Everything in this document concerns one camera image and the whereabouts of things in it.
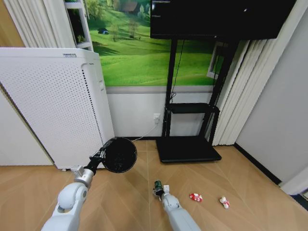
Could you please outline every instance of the red toy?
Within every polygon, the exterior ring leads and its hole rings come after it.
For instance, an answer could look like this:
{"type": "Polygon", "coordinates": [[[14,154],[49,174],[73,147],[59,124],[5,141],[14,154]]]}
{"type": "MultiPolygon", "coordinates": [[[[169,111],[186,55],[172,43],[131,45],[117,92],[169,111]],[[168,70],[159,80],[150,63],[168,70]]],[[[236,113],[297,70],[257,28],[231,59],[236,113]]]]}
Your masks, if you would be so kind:
{"type": "Polygon", "coordinates": [[[191,193],[189,194],[189,197],[194,201],[202,202],[202,196],[198,193],[191,193]]]}

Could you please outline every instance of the white air purifier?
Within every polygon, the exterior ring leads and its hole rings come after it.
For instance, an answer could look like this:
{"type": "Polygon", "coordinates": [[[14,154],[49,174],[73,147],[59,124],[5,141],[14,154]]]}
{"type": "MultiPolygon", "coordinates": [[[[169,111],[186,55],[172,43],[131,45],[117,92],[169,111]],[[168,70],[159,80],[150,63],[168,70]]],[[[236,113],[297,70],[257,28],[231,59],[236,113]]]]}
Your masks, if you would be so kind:
{"type": "Polygon", "coordinates": [[[86,165],[114,137],[97,53],[0,48],[0,70],[4,91],[58,168],[86,165]]]}

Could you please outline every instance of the perforated panel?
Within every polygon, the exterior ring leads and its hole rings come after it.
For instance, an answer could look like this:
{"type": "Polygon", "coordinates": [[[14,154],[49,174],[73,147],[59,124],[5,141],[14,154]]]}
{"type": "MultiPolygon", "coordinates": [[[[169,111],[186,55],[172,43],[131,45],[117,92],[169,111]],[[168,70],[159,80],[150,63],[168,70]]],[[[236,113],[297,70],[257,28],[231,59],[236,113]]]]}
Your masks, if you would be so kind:
{"type": "Polygon", "coordinates": [[[86,164],[102,147],[89,76],[78,59],[1,58],[0,69],[2,85],[58,167],[86,164]]]}

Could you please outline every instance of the stand base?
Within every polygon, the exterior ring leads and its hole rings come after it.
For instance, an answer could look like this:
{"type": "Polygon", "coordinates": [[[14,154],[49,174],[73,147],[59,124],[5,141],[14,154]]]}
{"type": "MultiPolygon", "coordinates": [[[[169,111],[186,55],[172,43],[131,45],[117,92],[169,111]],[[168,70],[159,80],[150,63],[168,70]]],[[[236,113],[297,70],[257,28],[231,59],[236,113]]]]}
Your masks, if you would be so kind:
{"type": "Polygon", "coordinates": [[[221,156],[207,140],[198,136],[161,137],[156,140],[156,144],[163,163],[221,160],[221,156]]]}

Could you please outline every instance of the white curtain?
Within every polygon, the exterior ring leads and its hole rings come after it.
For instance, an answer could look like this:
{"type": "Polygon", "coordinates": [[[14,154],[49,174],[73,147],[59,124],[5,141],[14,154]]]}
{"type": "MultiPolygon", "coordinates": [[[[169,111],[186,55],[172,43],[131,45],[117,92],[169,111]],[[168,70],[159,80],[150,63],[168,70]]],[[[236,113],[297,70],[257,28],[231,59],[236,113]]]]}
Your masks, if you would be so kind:
{"type": "Polygon", "coordinates": [[[250,41],[240,68],[224,86],[227,90],[218,102],[221,112],[213,145],[236,142],[307,7],[308,0],[296,1],[276,39],[250,41]]]}
{"type": "Polygon", "coordinates": [[[63,0],[4,3],[26,47],[76,47],[63,0]]]}

